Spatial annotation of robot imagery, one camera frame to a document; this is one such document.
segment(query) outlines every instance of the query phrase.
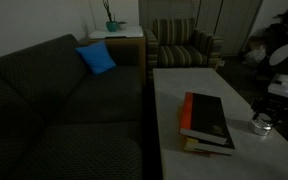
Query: blue pillow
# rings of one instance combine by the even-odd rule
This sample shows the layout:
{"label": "blue pillow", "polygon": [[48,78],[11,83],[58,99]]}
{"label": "blue pillow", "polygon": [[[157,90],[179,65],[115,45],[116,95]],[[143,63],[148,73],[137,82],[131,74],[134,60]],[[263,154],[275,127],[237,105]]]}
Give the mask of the blue pillow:
{"label": "blue pillow", "polygon": [[116,66],[106,49],[104,41],[99,41],[85,47],[75,48],[94,74],[100,74]]}

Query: sofa armrest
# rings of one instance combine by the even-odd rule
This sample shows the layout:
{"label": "sofa armrest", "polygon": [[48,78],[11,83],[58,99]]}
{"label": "sofa armrest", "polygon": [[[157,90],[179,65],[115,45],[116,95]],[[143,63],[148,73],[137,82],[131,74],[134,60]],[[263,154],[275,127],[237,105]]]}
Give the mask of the sofa armrest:
{"label": "sofa armrest", "polygon": [[157,67],[158,41],[153,31],[145,29],[146,37],[146,80],[147,85],[153,85],[153,68]]}
{"label": "sofa armrest", "polygon": [[221,60],[222,44],[221,37],[195,29],[194,47],[204,55],[207,67],[217,68]]}

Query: white coffee table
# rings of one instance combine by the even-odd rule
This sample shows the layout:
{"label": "white coffee table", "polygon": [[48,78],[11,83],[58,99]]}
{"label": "white coffee table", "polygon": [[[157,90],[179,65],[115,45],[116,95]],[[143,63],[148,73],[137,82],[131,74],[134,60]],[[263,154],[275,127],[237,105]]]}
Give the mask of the white coffee table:
{"label": "white coffee table", "polygon": [[[288,142],[275,129],[267,136],[250,131],[250,105],[213,69],[153,69],[153,73],[163,179],[288,180]],[[236,147],[232,156],[183,150],[177,113],[186,91],[221,97]]]}

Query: stacked books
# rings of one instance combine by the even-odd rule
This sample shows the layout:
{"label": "stacked books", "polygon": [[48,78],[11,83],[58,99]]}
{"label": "stacked books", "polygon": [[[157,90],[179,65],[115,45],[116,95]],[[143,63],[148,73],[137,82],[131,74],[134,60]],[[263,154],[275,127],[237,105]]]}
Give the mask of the stacked books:
{"label": "stacked books", "polygon": [[186,151],[231,155],[235,150],[219,97],[186,92],[179,133]]}

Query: striped armchair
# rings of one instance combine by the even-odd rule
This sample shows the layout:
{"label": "striped armchair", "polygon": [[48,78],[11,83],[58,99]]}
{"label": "striped armchair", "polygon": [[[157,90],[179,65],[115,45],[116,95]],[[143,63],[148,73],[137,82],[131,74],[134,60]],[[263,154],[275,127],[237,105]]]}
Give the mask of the striped armchair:
{"label": "striped armchair", "polygon": [[155,19],[145,29],[146,79],[153,86],[153,68],[217,68],[223,43],[221,37],[195,29],[195,20]]}

